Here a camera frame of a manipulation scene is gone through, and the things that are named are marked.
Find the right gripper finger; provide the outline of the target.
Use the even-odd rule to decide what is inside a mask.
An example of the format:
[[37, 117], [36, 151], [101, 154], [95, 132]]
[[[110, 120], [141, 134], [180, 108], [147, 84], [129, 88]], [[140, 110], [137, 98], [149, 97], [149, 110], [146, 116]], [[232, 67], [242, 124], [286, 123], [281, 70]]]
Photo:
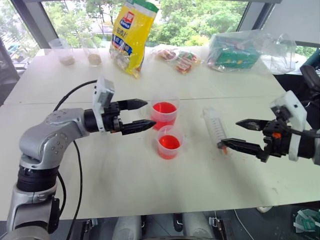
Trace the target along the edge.
[[267, 125], [268, 120], [247, 118], [237, 121], [235, 124], [251, 131], [262, 131]]
[[253, 155], [258, 158], [261, 162], [266, 163], [270, 155], [270, 140], [267, 138], [263, 139], [265, 143], [265, 149], [262, 150], [259, 144], [246, 142], [242, 139], [237, 138], [225, 138], [217, 143], [219, 149], [231, 148], [237, 152]]

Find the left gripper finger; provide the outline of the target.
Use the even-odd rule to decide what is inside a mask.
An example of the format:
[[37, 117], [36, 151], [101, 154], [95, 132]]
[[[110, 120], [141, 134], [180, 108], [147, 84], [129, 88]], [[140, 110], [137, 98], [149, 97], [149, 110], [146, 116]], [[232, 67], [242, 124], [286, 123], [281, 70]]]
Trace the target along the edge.
[[137, 109], [140, 109], [148, 104], [147, 101], [141, 100], [138, 98], [121, 100], [121, 101], [118, 101], [117, 103], [118, 103], [118, 107], [121, 111], [123, 111], [123, 110], [128, 110], [128, 111], [137, 110]]
[[131, 123], [123, 124], [121, 128], [122, 135], [130, 135], [146, 131], [156, 124], [153, 120], [142, 119], [136, 120]]

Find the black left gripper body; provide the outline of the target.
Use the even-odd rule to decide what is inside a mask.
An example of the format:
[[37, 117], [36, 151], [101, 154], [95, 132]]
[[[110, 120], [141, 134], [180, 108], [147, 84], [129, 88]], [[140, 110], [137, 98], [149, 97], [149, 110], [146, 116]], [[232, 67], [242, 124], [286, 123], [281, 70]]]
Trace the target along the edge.
[[103, 108], [101, 114], [103, 126], [106, 132], [117, 133], [123, 131], [123, 122], [120, 119], [120, 112], [124, 110], [125, 101], [111, 102], [108, 107]]

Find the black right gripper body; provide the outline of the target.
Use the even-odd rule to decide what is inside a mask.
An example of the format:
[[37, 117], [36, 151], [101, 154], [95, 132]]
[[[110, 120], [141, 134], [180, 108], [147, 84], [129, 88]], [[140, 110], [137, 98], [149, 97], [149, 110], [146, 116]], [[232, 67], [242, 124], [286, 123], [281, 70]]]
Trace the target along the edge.
[[282, 128], [277, 120], [268, 121], [262, 133], [266, 155], [280, 158], [289, 153], [291, 133]]

